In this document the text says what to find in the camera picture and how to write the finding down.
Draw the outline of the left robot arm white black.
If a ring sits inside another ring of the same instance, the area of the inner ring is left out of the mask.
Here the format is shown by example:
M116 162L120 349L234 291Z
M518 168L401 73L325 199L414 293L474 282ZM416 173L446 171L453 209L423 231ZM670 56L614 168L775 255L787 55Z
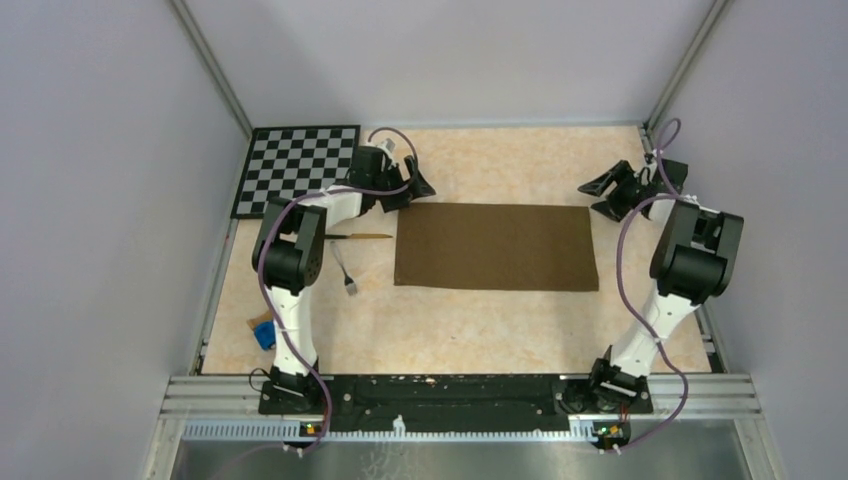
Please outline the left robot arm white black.
M270 199L252 265L274 327L269 383L295 412L314 410L321 397L310 308L328 229L375 205L392 212L434 193L420 172L417 153L397 162L388 146L366 145L355 150L343 179L294 199Z

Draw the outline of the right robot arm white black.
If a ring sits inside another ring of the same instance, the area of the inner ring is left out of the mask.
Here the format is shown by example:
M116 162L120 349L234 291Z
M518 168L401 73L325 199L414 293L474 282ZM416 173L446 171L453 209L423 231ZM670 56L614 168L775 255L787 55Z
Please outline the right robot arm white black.
M652 281L639 317L595 360L586 386L570 390L576 412L622 413L646 405L647 379L664 342L679 323L732 278L744 228L742 217L701 206L683 193L687 164L646 154L635 170L621 160L579 186L596 197L592 210L629 226L636 214L660 222L663 231L649 266Z

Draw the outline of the brown cloth napkin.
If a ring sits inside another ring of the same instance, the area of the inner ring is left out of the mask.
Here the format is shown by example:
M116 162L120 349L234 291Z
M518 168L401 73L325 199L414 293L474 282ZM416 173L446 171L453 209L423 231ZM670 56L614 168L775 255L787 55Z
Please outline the brown cloth napkin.
M589 210L413 205L398 216L394 282L458 290L596 292Z

